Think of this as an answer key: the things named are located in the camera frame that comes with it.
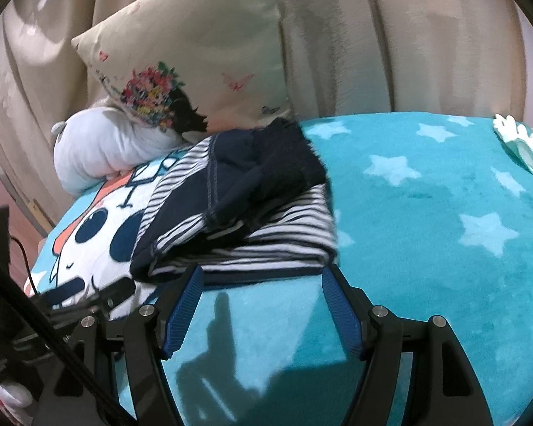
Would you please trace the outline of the navy striped frog pants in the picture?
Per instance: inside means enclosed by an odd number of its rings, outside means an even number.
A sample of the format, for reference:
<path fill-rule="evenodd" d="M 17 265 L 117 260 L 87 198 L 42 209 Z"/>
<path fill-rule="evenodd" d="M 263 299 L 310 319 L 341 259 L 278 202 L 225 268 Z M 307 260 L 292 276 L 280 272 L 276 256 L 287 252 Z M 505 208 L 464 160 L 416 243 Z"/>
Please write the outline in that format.
<path fill-rule="evenodd" d="M 315 275 L 338 253 L 326 168 L 295 121 L 193 145 L 155 186 L 130 273 L 161 283 L 195 263 L 215 280 Z"/>

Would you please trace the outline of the turquoise cartoon fleece blanket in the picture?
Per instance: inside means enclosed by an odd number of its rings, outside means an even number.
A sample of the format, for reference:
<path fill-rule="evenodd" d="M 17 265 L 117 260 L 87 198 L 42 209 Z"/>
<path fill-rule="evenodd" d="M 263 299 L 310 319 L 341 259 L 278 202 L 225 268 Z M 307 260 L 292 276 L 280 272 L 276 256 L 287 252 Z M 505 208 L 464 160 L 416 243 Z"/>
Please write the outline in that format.
<path fill-rule="evenodd" d="M 364 114 L 310 121 L 345 278 L 397 316 L 440 315 L 493 421 L 533 399 L 533 175 L 489 118 Z M 205 291 L 163 365 L 188 425 L 338 425 L 363 366 L 310 277 Z"/>

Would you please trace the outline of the white turquoise plush toy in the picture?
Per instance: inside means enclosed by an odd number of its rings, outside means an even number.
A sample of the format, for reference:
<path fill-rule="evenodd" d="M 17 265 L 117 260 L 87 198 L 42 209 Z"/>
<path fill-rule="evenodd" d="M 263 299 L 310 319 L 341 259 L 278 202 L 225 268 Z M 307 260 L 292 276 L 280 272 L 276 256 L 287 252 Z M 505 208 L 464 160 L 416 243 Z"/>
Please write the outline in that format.
<path fill-rule="evenodd" d="M 512 115 L 495 114 L 493 129 L 505 148 L 533 174 L 533 133 Z"/>

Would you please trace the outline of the cream floral print pillow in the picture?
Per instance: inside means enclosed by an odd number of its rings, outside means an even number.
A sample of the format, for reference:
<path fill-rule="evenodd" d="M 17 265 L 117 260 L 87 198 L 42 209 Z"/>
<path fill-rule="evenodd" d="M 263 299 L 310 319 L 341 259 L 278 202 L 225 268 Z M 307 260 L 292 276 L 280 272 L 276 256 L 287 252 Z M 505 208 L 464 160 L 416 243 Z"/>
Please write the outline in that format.
<path fill-rule="evenodd" d="M 196 138 L 290 113 L 276 0 L 136 0 L 72 40 L 131 120 Z"/>

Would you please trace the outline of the beige curtain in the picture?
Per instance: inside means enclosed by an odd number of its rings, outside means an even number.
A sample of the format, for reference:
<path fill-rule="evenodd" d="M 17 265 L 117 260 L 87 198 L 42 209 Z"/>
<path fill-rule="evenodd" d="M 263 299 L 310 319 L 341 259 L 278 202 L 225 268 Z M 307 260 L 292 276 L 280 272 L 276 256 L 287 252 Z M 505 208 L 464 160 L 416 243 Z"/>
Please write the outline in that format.
<path fill-rule="evenodd" d="M 136 0 L 0 0 L 0 176 L 39 229 L 71 197 L 51 127 L 109 104 L 72 40 Z M 525 115 L 514 0 L 276 0 L 293 118 L 382 111 Z"/>

